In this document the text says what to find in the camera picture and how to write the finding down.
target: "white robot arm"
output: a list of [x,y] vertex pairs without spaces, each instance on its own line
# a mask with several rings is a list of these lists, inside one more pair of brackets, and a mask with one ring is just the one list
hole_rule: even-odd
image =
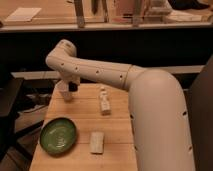
[[60,73],[129,92],[139,171],[195,171],[186,102],[171,74],[73,56],[75,46],[61,40],[48,54],[46,63]]

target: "black chair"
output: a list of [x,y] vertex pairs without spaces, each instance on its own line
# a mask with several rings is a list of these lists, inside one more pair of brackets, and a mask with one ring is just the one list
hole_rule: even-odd
[[43,124],[43,121],[40,121],[21,131],[14,130],[15,121],[19,117],[18,111],[35,106],[24,93],[23,83],[24,79],[14,78],[4,66],[0,65],[0,161],[11,146],[32,160],[32,155],[18,143],[18,139]]
[[213,56],[187,92],[197,171],[213,170]]

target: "wooden table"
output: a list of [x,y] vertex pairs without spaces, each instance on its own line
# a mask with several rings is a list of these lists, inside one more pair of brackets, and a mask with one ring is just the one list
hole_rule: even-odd
[[[100,84],[82,84],[73,93],[73,100],[65,102],[55,88],[45,116],[45,124],[57,117],[74,121],[78,140],[74,148],[60,157],[52,157],[38,143],[30,171],[137,171],[135,149],[128,111],[128,93],[105,86],[111,114],[101,115]],[[90,153],[90,134],[103,131],[104,153]]]

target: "dark background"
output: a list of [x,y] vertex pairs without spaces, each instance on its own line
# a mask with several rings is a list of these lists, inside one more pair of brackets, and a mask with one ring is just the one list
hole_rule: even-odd
[[61,39],[76,45],[79,58],[144,67],[203,65],[213,54],[212,28],[1,33],[0,63],[49,70],[45,57]]

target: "green bowl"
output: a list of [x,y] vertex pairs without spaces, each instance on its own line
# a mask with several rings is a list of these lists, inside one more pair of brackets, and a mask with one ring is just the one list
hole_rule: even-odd
[[68,151],[77,139],[75,124],[68,118],[56,118],[41,131],[40,145],[50,155]]

